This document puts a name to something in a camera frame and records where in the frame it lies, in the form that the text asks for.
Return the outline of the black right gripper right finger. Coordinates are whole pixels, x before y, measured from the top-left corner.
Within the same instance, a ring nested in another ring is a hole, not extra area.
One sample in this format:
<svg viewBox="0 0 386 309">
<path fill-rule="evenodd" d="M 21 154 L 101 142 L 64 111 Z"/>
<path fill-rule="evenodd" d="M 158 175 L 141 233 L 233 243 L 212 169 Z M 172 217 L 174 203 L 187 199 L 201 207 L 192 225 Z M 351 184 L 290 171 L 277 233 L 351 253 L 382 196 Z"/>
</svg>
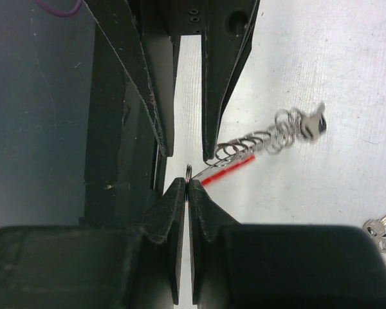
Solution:
<svg viewBox="0 0 386 309">
<path fill-rule="evenodd" d="M 192 302 L 230 305 L 226 245 L 219 232 L 239 222 L 217 205 L 199 180 L 187 185 Z"/>
</svg>

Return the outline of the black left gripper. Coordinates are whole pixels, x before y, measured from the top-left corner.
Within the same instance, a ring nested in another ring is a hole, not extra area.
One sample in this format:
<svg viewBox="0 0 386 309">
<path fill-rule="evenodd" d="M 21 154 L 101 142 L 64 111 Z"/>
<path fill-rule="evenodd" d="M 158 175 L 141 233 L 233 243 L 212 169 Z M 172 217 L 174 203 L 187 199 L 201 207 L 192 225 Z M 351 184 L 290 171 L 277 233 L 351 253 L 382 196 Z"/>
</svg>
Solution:
<svg viewBox="0 0 386 309">
<path fill-rule="evenodd" d="M 221 118 L 252 50 L 259 1 L 86 1 L 133 83 L 160 153 L 174 153 L 174 50 L 170 36 L 200 35 L 202 146 L 215 157 Z"/>
</svg>

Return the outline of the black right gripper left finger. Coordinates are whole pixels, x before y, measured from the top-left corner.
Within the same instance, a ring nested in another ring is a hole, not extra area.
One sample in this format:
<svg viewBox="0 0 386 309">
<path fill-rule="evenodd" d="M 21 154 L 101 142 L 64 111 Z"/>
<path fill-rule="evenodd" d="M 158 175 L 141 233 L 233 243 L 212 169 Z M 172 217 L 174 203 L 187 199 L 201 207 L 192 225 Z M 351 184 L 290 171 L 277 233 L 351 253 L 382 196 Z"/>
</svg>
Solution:
<svg viewBox="0 0 386 309">
<path fill-rule="evenodd" d="M 175 178 L 164 195 L 144 212 L 141 219 L 149 241 L 165 247 L 165 273 L 174 305 L 179 304 L 185 194 L 185 179 Z"/>
</svg>

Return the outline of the metal key organiser red handle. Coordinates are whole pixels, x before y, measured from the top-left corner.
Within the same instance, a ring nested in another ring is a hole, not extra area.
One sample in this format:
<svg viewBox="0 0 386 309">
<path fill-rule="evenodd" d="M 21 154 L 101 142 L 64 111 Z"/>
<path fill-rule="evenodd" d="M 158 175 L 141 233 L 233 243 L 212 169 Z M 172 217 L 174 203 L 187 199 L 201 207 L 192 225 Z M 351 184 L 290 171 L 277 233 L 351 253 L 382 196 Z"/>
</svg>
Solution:
<svg viewBox="0 0 386 309">
<path fill-rule="evenodd" d="M 304 115 L 297 108 L 282 109 L 276 112 L 274 123 L 266 129 L 217 144 L 214 158 L 205 163 L 202 171 L 194 174 L 192 166 L 187 166 L 186 182 L 198 180 L 203 186 L 210 185 L 254 162 L 262 154 L 279 154 L 302 136 L 300 127 Z"/>
</svg>

